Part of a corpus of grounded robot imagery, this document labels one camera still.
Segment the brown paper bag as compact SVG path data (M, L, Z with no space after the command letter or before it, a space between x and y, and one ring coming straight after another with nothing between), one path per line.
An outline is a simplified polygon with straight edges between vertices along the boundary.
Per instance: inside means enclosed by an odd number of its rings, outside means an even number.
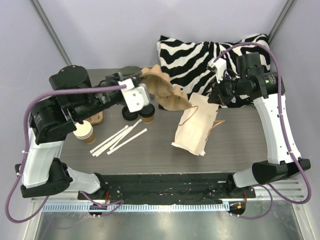
M172 146L188 151L195 156L204 156L205 146L213 128L224 123L216 120L219 105L208 103L208 97L192 93L186 109L177 126Z

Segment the brown cardboard cup carrier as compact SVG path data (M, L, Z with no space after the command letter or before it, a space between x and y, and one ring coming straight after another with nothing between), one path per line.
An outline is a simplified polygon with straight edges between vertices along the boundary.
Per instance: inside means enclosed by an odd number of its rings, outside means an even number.
M103 121L104 115L103 112L99 112L89 118L87 118L86 120L91 124L91 125L96 125L99 124Z
M141 83L145 84L149 94L155 97L160 106L168 111L184 111L192 107L187 94L178 86L173 86L170 76L162 72L160 65L141 70Z

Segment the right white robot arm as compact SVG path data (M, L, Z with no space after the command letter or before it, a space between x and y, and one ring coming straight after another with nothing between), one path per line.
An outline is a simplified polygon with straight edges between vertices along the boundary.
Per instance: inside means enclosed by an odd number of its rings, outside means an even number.
M265 72L257 52L236 58L234 76L226 74L227 62L222 58L212 59L207 69L215 74L208 102L227 106L235 97L249 96L259 114L267 145L265 161L228 176L225 190L230 197L238 197L244 188L286 180L310 169L310 160L301 157L295 144L285 92L278 90L278 74Z

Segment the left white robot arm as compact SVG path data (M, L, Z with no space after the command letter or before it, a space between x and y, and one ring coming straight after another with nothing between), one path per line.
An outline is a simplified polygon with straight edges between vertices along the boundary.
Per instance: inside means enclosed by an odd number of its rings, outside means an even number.
M84 67L69 65L49 78L53 91L34 100L24 115L26 145L21 164L15 166L24 198L64 191L84 192L97 200L106 195L101 174L79 172L61 161L63 143L76 124L114 105L127 106L119 84L129 79L138 87L140 75L140 67L126 66L94 86Z

